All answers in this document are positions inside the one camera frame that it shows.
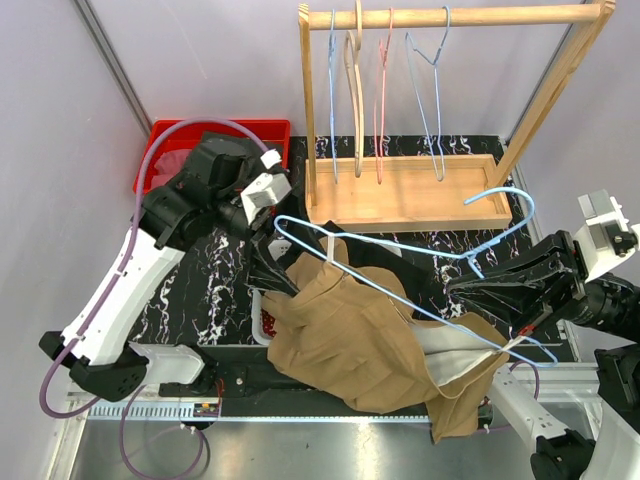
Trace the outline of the red polka dot garment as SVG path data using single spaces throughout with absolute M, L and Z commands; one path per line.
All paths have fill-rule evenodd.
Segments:
M 261 329 L 262 333 L 269 339 L 273 338 L 276 334 L 275 319 L 266 310 L 261 310 Z

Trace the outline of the tan garment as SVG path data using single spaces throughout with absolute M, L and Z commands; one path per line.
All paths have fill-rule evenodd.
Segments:
M 358 273 L 404 297 L 393 272 Z M 282 374 L 340 398 L 353 410 L 389 414 L 424 405 L 435 442 L 478 427 L 478 408 L 506 352 L 414 310 L 304 252 L 288 268 L 299 293 L 268 292 L 262 307 L 275 319 L 267 356 Z M 477 314 L 451 320 L 499 346 L 506 339 Z

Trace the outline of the black garment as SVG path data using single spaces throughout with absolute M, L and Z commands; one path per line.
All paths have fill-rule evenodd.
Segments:
M 345 239 L 348 260 L 342 260 L 352 269 L 362 267 L 378 267 L 389 270 L 401 282 L 404 297 L 420 306 L 438 311 L 438 305 L 445 299 L 442 285 L 439 284 L 432 271 L 414 265 L 404 256 L 400 257 L 383 246 Z

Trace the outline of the light blue wire hanger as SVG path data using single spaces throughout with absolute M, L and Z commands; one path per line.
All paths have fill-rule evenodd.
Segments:
M 329 129 L 330 129 L 330 148 L 334 183 L 338 184 L 338 166 L 336 151 L 336 135 L 335 135 L 335 53 L 336 53 L 336 36 L 335 36 L 335 10 L 331 12 L 331 22 L 328 38 L 328 86 L 329 86 Z

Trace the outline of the pink wire hanger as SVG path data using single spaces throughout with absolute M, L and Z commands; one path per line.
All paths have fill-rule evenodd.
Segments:
M 387 37 L 385 41 L 379 41 L 378 78 L 376 83 L 376 98 L 374 99 L 374 154 L 376 160 L 376 179 L 378 184 L 382 183 L 384 172 L 383 140 L 386 115 L 386 74 L 393 25 L 394 9 L 390 8 Z

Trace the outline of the wooden hanger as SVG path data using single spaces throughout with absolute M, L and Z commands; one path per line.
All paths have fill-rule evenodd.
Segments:
M 364 153 L 364 100 L 359 65 L 363 31 L 362 5 L 360 0 L 355 1 L 354 18 L 356 33 L 352 31 L 346 32 L 343 46 L 343 60 L 354 120 L 354 174 L 356 178 L 359 178 L 362 174 Z

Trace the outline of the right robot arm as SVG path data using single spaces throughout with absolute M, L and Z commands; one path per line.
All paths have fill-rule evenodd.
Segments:
M 448 293 L 484 317 L 502 320 L 526 339 L 559 321 L 614 335 L 627 345 L 594 352 L 602 417 L 587 439 L 551 415 L 509 368 L 496 373 L 489 397 L 530 452 L 537 479 L 636 479 L 639 476 L 639 288 L 597 273 L 597 260 L 625 260 L 635 233 L 607 246 L 559 230 L 481 276 L 449 282 Z

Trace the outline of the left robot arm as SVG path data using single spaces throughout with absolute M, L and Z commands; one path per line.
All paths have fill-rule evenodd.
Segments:
M 215 365 L 197 347 L 140 344 L 129 332 L 165 276 L 216 229 L 243 243 L 247 286 L 296 295 L 269 251 L 272 211 L 290 192 L 276 149 L 249 137 L 203 138 L 175 176 L 139 198 L 98 291 L 64 330 L 43 334 L 41 350 L 85 392 L 109 402 L 150 384 L 208 394 Z

